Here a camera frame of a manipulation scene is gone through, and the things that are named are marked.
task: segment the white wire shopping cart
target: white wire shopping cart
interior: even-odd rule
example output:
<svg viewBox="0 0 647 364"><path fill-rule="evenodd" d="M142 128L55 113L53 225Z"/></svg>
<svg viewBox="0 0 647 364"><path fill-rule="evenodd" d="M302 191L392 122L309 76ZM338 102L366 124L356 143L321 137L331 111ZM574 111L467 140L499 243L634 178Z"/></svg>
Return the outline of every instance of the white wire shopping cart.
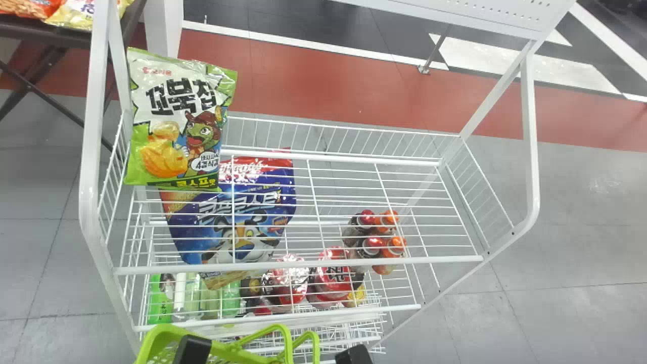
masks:
<svg viewBox="0 0 647 364"><path fill-rule="evenodd" d="M285 153L276 150L291 149L289 158L294 163L299 202L276 249L279 255L294 253L305 260L236 263L232 259L230 264L198 266L189 266L179 258L155 188L134 188L125 230L116 223L124 200L124 158L129 153L133 116L116 1L96 4L79 215L83 235L133 350L138 350L143 333L152 329L147 324L151 275L322 266L324 263L316 259L318 252L340 245L341 228L348 219L369 208L397 211L397 231L407 239L408 246L404 258L326 262L338 266L398 264L391 275L366 275L366 299L357 307L339 305L316 310L303 302L291 304L283 315L221 316L177 325L226 341L279 321L290 327L295 336L305 330L317 332L322 354L339 352L357 343L366 344L373 352L382 352L384 340L399 327L497 256L535 223L540 197L531 60L574 0L345 2L513 35L527 39L527 44L458 134L230 117L222 155L232 160L244 155L285 157ZM105 178L99 183L108 44L122 116ZM465 141L519 70L527 147L527 215L515 225ZM121 255L113 263L110 251L118 250ZM280 338L268 336L248 349L275 354L282 347ZM308 348L300 350L307 357Z"/></svg>

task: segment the chip bag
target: chip bag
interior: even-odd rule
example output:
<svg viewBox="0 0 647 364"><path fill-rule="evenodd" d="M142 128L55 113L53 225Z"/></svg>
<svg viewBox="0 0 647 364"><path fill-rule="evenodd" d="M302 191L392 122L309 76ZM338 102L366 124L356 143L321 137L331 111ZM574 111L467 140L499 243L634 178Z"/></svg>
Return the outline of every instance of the chip bag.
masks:
<svg viewBox="0 0 647 364"><path fill-rule="evenodd" d="M124 15L130 5L128 0L117 0L119 17ZM62 0L58 10L45 20L49 25L92 31L94 19L94 0Z"/></svg>
<svg viewBox="0 0 647 364"><path fill-rule="evenodd" d="M268 261L296 210L292 160L238 157L233 169L232 161L221 162L220 169L222 193L160 191L180 257L189 264ZM200 276L207 288L216 290L264 272Z"/></svg>
<svg viewBox="0 0 647 364"><path fill-rule="evenodd" d="M136 48L127 57L135 115L124 182L217 190L237 73Z"/></svg>
<svg viewBox="0 0 647 364"><path fill-rule="evenodd" d="M0 0L0 14L47 19L61 5L61 0Z"/></svg>

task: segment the red floor stripe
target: red floor stripe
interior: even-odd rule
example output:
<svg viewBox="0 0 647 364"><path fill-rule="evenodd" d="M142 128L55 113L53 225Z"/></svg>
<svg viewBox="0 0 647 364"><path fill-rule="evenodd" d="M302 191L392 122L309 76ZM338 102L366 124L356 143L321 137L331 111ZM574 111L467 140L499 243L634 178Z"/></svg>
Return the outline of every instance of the red floor stripe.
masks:
<svg viewBox="0 0 647 364"><path fill-rule="evenodd" d="M134 45L145 44L143 31ZM22 44L11 64L25 65L39 47ZM343 54L184 30L181 58L239 72L232 111L379 126L459 131L495 80ZM71 51L40 86L85 94L87 52ZM0 87L12 88L7 77ZM647 152L647 108L629 100L537 87L541 141ZM520 138L519 84L512 84L476 134Z"/></svg>

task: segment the green shopping basket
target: green shopping basket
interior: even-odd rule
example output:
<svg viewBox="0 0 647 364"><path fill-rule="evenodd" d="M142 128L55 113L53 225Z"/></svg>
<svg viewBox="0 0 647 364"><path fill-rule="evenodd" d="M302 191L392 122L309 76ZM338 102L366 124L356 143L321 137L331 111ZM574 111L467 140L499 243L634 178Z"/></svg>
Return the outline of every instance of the green shopping basket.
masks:
<svg viewBox="0 0 647 364"><path fill-rule="evenodd" d="M280 332L285 342L285 349L277 356L260 356L243 348L274 331ZM220 343L172 324L158 324L146 334L135 364L293 364L292 351L308 339L313 341L313 364L319 364L319 336L312 331L306 331L293 342L285 325L274 324L240 340Z"/></svg>

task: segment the cart frame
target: cart frame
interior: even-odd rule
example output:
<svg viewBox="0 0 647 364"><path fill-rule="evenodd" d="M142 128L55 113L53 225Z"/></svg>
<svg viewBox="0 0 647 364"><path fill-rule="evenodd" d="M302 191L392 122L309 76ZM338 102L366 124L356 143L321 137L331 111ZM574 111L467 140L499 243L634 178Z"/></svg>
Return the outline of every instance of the cart frame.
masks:
<svg viewBox="0 0 647 364"><path fill-rule="evenodd" d="M496 15L497 13L499 15L501 14L501 9L504 9L504 12L512 12L513 10L505 10L508 7L520 9L517 10L520 12L520 14L522 14L522 10L535 11L535 6L537 4L542 4L541 1L535 2L534 0L518 0L513 3L509 3L509 0L482 0L472 1L469 4L468 2L465 2L465 5L461 5L460 7L454 6L452 9L447 8L447 6L452 6L454 3L453 1L437 1L437 3L440 5L437 5L436 8L422 6L420 5L421 2L419 0L411 0L409 2L395 2L390 0L361 0L344 2L364 5L371 8L380 8L383 10L400 12L401 14L425 17L427 19L440 19L441 21L445 21L450 24L457 24L478 28L481 30L510 34L528 39L528 42L521 50L518 57L510 65L508 71L498 80L493 90L487 95L483 103L478 107L476 112L472 115L471 119L458 134L458 136L460 136L462 140L467 140L467 138L471 136L476 127L485 118L485 115L492 109L493 105L501 98L503 92L513 82L518 71L520 71L523 140L525 142L525 149L527 153L527 155L525 156L527 200L526 217L523 219L523 221L512 226L510 229L501 234L498 240L491 244L492 250L488 250L487 255L484 255L482 258L472 260L474 262L478 262L478 264L473 269L471 269L467 274L463 275L453 284L443 288L442 291L432 300L425 302L424 305L419 305L421 306L420 310L411 315L407 320L401 323L400 326L394 328L391 332L374 343L375 346L380 345L390 335L393 335L399 327L422 314L426 308L433 305L443 295L447 294L447 292L456 287L466 278L471 276L471 274L490 262L503 250L505 250L511 244L521 238L537 220L540 210L540 189L532 56L544 42L550 31L552 31L557 23L562 19L564 14L568 11L575 0L550 1L550 7L545 6L542 8L541 20L538 18L537 20L532 21L531 27L520 26L520 18L519 16L517 16L516 12L514 13L514 19L512 16L509 16L507 18L509 21L507 22L502 21L501 17L496 17ZM479 10L479 7L481 6L483 7L483 13L480 14L483 14L484 16L474 17L473 11L475 11L475 9ZM499 10L498 12L494 11L493 14L491 11L492 9ZM102 217L99 212L99 199L102 191L99 184L99 160L101 148L100 140L102 137L105 93L104 84L109 50L113 60L116 75L116 85L121 101L122 123L124 125L132 125L133 114L130 101L128 68L126 63L124 44L121 38L116 0L97 2L96 12L94 15L93 36L89 64L90 72L88 75L87 101L85 107L85 120L87 121L87 123L83 133L83 148L80 172L79 221L83 236L85 237L85 241L87 242L88 248L92 254L101 280L106 288L108 297L115 307L116 317L124 327L124 331L126 333L128 342L131 345L131 348L134 352L137 352L140 348L140 339L133 329L133 320L131 318L131 315L126 310L127 302L123 289L121 287L121 283L119 281L119 276L136 271L138 271L139 273L149 272L141 269L136 269L133 271L128 270L128 268L115 267L106 248L107 237L104 230L102 229ZM125 128L125 134L129 139L129 128ZM458 152L458 148L459 146L456 146L456 144L453 144L451 147L447 148L443 152L443 160L451 160L452 156ZM111 156L111 160L113 160L114 158L119 158L119 154L113 154ZM445 164L443 162L438 164L438 168L444 167ZM143 194L145 194L143 187L137 187L136 190L137 191L135 193L137 196L143 196ZM410 202L415 203L416 198L416 195L412 196ZM427 257L421 258L421 262L443 262L444 260L440 258L449 258L445 259L446 261L459 261L452 260L451 257ZM299 263L295 262L291 266L298 265ZM213 269L214 267L209 267L208 265L199 267L192 266L189 270L185 271L208 271L210 268Z"/></svg>

